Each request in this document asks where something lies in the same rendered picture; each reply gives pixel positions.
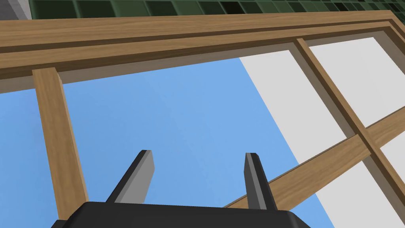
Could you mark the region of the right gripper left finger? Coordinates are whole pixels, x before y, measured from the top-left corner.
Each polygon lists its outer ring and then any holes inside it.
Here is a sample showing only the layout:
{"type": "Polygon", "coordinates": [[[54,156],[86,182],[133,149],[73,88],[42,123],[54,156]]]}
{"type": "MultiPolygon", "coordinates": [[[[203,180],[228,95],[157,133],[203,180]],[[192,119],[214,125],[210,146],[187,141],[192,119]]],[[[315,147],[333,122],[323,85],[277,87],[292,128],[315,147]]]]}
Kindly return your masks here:
{"type": "Polygon", "coordinates": [[[152,151],[141,150],[106,202],[143,204],[154,170],[152,151]]]}

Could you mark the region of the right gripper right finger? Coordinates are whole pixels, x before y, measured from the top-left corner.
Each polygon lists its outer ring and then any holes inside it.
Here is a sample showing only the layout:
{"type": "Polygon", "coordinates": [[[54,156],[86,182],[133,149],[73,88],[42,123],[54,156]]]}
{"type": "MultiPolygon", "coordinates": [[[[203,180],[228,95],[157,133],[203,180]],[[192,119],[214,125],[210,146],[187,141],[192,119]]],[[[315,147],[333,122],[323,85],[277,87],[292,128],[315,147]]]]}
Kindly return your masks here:
{"type": "Polygon", "coordinates": [[[262,163],[256,153],[245,155],[244,183],[249,209],[278,210],[262,163]]]}

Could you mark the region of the wooden framed window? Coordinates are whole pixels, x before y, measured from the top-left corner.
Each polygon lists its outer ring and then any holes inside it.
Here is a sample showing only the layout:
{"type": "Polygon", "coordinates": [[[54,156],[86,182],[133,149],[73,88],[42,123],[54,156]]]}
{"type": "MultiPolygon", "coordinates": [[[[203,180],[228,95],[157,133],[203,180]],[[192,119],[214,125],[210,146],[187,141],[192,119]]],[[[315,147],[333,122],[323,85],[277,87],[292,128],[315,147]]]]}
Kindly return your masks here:
{"type": "Polygon", "coordinates": [[[405,228],[405,25],[343,11],[0,21],[0,168],[34,93],[58,218],[44,228],[405,228]],[[141,150],[143,204],[107,203],[141,150]]]}

